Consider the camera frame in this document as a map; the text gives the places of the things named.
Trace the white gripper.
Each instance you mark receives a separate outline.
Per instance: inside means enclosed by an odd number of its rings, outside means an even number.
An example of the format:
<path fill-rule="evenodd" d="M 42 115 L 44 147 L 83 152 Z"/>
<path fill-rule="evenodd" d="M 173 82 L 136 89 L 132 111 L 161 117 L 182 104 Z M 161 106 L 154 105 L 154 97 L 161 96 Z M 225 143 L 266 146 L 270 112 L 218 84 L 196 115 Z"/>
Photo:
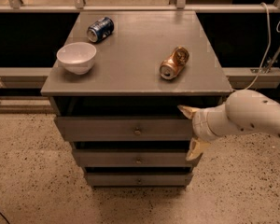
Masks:
<path fill-rule="evenodd" d="M 199 109 L 186 105 L 179 105 L 177 107 L 181 113 L 188 119 L 192 119 L 192 126 L 194 133 L 199 137 L 193 137 L 189 143 L 189 151 L 186 155 L 187 161 L 197 159 L 210 146 L 211 141 L 218 139 L 210 129 L 208 124 L 208 114 L 210 109 Z"/>

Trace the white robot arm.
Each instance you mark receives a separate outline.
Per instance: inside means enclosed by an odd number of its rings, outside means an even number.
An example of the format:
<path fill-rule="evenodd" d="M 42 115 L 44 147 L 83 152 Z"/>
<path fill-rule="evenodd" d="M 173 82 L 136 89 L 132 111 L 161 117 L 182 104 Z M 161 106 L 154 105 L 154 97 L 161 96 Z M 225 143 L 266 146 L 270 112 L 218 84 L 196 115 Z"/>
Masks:
<path fill-rule="evenodd" d="M 196 160 L 212 141 L 225 135 L 268 133 L 280 138 L 280 104 L 257 91 L 235 91 L 216 107 L 179 105 L 178 109 L 192 122 L 187 161 Z"/>

